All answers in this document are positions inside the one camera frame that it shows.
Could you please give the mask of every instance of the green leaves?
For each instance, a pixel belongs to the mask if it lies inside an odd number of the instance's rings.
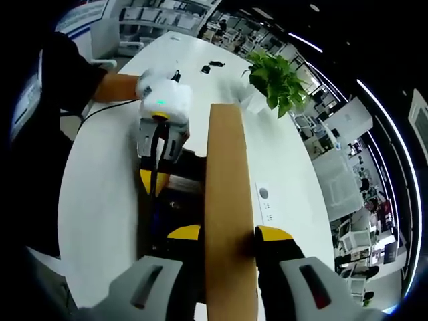
[[[271,57],[264,51],[251,52],[249,60],[249,82],[263,95],[270,109],[278,107],[278,118],[281,118],[293,106],[302,107],[305,97],[301,81],[290,64],[282,56]]]

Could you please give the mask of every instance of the power socket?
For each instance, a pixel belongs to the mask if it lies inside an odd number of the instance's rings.
[[[257,191],[257,198],[259,199],[259,206],[261,211],[261,219],[264,225],[273,226],[275,221],[275,209],[272,205],[272,198],[270,197],[270,190],[266,183],[255,183]]]

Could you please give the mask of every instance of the cable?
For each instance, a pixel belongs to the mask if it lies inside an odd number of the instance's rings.
[[[97,110],[96,112],[93,112],[91,115],[89,115],[88,117],[86,117],[85,119],[83,119],[83,121],[80,123],[80,126],[78,128],[78,131],[80,130],[80,128],[82,127],[82,125],[85,123],[85,121],[87,121],[89,118],[91,118],[93,115],[99,113],[99,112],[103,112],[107,109],[111,109],[111,108],[115,108],[115,107],[119,107],[119,106],[123,106],[126,104],[130,104],[131,102],[136,102],[138,99],[134,99],[134,100],[129,100],[127,102],[121,102],[120,104],[116,104],[116,105],[112,105],[112,106],[107,106],[104,107],[103,109]]]

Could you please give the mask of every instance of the office desk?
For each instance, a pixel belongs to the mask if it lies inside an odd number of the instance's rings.
[[[177,36],[180,41],[172,40]],[[200,72],[211,60],[225,62]],[[248,83],[249,63],[210,43],[167,33],[144,48],[121,70],[140,75],[149,67],[176,68],[191,85],[191,137],[185,148],[206,156],[210,105],[236,102]],[[77,306],[93,306],[109,283],[136,260],[138,157],[135,136],[140,102],[103,111],[79,131],[62,181],[58,239],[65,275]],[[95,104],[92,112],[105,105]],[[290,117],[264,110],[243,113],[254,224],[263,220],[255,182],[270,188],[276,219],[307,256],[332,269],[334,254],[327,210],[312,163]]]

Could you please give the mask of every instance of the cardboard strip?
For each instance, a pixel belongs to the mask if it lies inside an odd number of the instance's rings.
[[[253,213],[241,112],[211,105],[205,188],[205,285],[209,321],[257,319]]]

